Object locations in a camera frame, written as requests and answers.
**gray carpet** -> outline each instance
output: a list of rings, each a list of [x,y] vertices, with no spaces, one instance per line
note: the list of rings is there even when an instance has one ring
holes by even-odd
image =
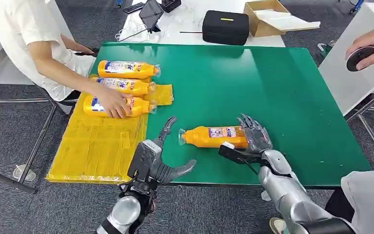
[[[113,40],[125,15],[113,0],[57,0],[75,39],[89,47]],[[321,29],[291,32],[283,36],[286,46],[307,47],[320,63],[316,45],[338,38],[352,16],[345,1],[283,0],[296,16],[319,20]],[[33,86],[0,85],[0,98],[33,98],[40,93]],[[15,164],[25,163],[50,106],[46,103],[0,104],[0,173],[11,176]],[[374,112],[365,117],[374,128]],[[0,234],[82,234],[93,232],[113,207],[118,188],[113,185],[57,184],[44,177],[51,165],[68,123],[56,113],[32,170],[39,189],[28,195],[0,184]],[[358,120],[350,127],[374,169],[374,144]],[[140,233],[241,233],[267,231],[267,220],[279,216],[271,203],[260,199],[261,188],[206,188],[161,186],[157,210],[150,215]],[[332,191],[309,191],[324,206]]]

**black case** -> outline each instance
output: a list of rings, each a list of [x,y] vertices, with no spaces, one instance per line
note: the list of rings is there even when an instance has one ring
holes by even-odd
[[[207,11],[202,30],[204,41],[244,45],[249,36],[249,16],[223,11]]]
[[[165,12],[170,13],[181,5],[181,0],[162,0],[160,5]]]

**green table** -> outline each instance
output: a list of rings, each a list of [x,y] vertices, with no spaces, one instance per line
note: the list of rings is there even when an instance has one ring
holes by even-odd
[[[337,187],[349,172],[370,170],[307,49],[106,42],[92,73],[100,60],[161,65],[155,81],[173,85],[174,102],[149,115],[147,138],[177,116],[163,161],[176,167],[197,160],[177,183],[260,184],[246,165],[219,156],[218,149],[178,144],[180,128],[237,125],[239,113],[266,127],[306,187]]]

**silver robotic arm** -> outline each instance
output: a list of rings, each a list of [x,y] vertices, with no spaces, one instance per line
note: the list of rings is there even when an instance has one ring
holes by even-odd
[[[164,140],[176,120],[176,117],[169,118],[156,139],[138,143],[127,171],[131,180],[120,185],[124,188],[118,201],[97,228],[96,234],[137,233],[145,217],[155,209],[157,186],[170,183],[193,170],[196,160],[190,160],[186,165],[177,168],[169,167],[161,161]]]
[[[219,154],[239,164],[261,165],[258,177],[276,209],[281,213],[290,234],[355,234],[349,222],[335,217],[315,204],[292,171],[284,155],[272,150],[265,128],[249,116],[239,119],[248,142],[245,151],[223,144]]]

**smartphone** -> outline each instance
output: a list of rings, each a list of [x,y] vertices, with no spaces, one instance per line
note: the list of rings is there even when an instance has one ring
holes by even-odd
[[[127,14],[131,14],[133,12],[136,12],[136,11],[139,11],[139,10],[143,9],[144,5],[145,5],[144,3],[140,2],[140,3],[137,3],[135,5],[132,5],[132,6],[129,6],[125,9],[123,9],[123,11]]]

